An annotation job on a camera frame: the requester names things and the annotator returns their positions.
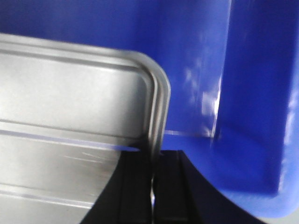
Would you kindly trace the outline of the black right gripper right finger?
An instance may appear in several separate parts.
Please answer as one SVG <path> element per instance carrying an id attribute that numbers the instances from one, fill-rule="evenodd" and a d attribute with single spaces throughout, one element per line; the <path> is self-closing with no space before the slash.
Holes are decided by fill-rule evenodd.
<path id="1" fill-rule="evenodd" d="M 156 224 L 260 224 L 220 193 L 181 150 L 160 153 L 154 178 Z"/>

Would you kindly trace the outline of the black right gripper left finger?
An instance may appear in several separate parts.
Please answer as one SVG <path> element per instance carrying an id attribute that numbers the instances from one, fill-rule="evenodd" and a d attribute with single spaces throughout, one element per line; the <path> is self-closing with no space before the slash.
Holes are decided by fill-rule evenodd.
<path id="1" fill-rule="evenodd" d="M 104 190 L 82 224 L 150 224 L 151 165 L 142 152 L 121 152 Z"/>

